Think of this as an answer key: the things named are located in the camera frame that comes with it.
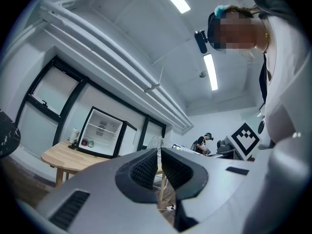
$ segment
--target desk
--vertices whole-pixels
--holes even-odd
[[[66,173],[66,180],[68,180],[69,174],[75,175],[88,166],[108,161],[108,158],[96,157],[93,155],[85,154],[77,150],[68,148],[70,143],[68,141],[62,141],[45,151],[41,155],[41,160],[53,168],[57,169],[56,187],[59,187],[63,183],[63,174]],[[165,187],[165,173],[162,171],[161,164],[158,164],[158,170],[156,175],[162,174],[159,205],[162,202],[164,187]]]

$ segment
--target white shelf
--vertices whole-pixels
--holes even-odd
[[[104,130],[104,131],[107,131],[107,132],[109,132],[109,133],[112,133],[112,134],[116,135],[116,133],[114,133],[114,132],[108,131],[108,130],[106,130],[106,129],[104,129],[104,128],[100,128],[100,127],[98,127],[98,126],[96,126],[96,125],[93,125],[93,124],[91,124],[91,123],[88,123],[88,125],[91,125],[91,126],[93,126],[93,127],[102,129],[102,130]]]

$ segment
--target black vent slot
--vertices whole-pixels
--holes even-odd
[[[193,170],[166,152],[161,152],[162,169],[176,190],[193,176]]]
[[[157,152],[154,152],[131,169],[131,178],[138,185],[151,190],[157,168]]]
[[[89,193],[75,191],[53,214],[50,221],[61,229],[67,230],[89,196]]]

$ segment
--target black window frame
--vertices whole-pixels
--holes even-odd
[[[151,123],[154,123],[154,124],[160,126],[162,128],[162,130],[161,130],[161,137],[165,138],[166,125],[161,123],[160,121],[150,117],[149,115],[146,115],[145,121],[144,121],[144,124],[143,124],[143,128],[142,128],[142,132],[141,132],[141,136],[140,136],[140,139],[138,141],[137,151],[145,150],[147,148],[147,146],[143,145],[143,142],[144,142],[144,138],[145,138],[148,122],[151,122]]]
[[[39,85],[41,80],[44,78],[44,76],[48,73],[48,71],[52,67],[58,68],[59,70],[61,70],[66,75],[68,75],[71,78],[73,78],[73,79],[78,81],[77,86],[74,88],[74,90],[72,91],[72,93],[68,97],[65,105],[63,106],[63,109],[62,109],[60,115],[56,114],[55,112],[53,112],[52,110],[50,110],[49,108],[44,106],[42,103],[40,103],[38,100],[36,100],[32,96],[32,93],[34,92],[36,87]],[[67,119],[67,116],[68,116],[70,110],[72,109],[74,103],[76,102],[78,96],[80,95],[80,93],[82,92],[82,90],[83,90],[83,88],[85,87],[86,84],[90,84],[91,86],[93,86],[96,89],[98,89],[100,92],[106,94],[107,96],[109,96],[110,98],[116,100],[117,102],[121,103],[122,105],[126,106],[127,108],[129,108],[129,109],[131,109],[131,110],[133,110],[133,111],[135,111],[135,112],[145,116],[145,121],[144,121],[143,128],[142,128],[142,131],[141,131],[140,139],[139,139],[139,142],[138,142],[137,151],[140,151],[141,149],[146,148],[145,146],[143,146],[143,141],[144,141],[144,138],[145,138],[146,129],[147,129],[147,125],[148,125],[149,121],[154,123],[154,124],[156,124],[156,125],[158,125],[158,126],[160,126],[162,128],[162,131],[161,131],[162,137],[165,137],[166,124],[163,124],[160,121],[152,118],[148,114],[142,112],[138,108],[136,108],[133,105],[125,102],[124,100],[122,100],[121,98],[117,97],[113,93],[111,93],[108,90],[104,89],[103,87],[101,87],[100,85],[95,83],[94,81],[90,80],[87,76],[81,74],[79,71],[77,71],[76,69],[74,69],[73,67],[68,65],[66,62],[62,61],[58,56],[54,56],[48,62],[48,64],[45,65],[45,67],[39,72],[39,74],[36,76],[35,80],[30,85],[30,87],[27,90],[27,92],[26,92],[26,94],[25,94],[25,96],[23,98],[23,101],[22,101],[22,103],[21,103],[21,105],[19,107],[19,111],[18,111],[17,116],[16,116],[15,124],[18,126],[19,121],[20,121],[20,117],[21,117],[21,114],[22,114],[22,111],[23,111],[26,103],[27,102],[31,103],[39,111],[41,111],[46,116],[48,116],[49,118],[51,118],[52,120],[54,120],[54,121],[56,121],[58,123],[57,129],[56,129],[56,132],[55,132],[55,135],[54,135],[54,140],[53,140],[53,146],[56,145],[57,143],[59,143],[59,138],[60,138],[61,132],[63,130],[64,123],[65,123],[65,121]]]

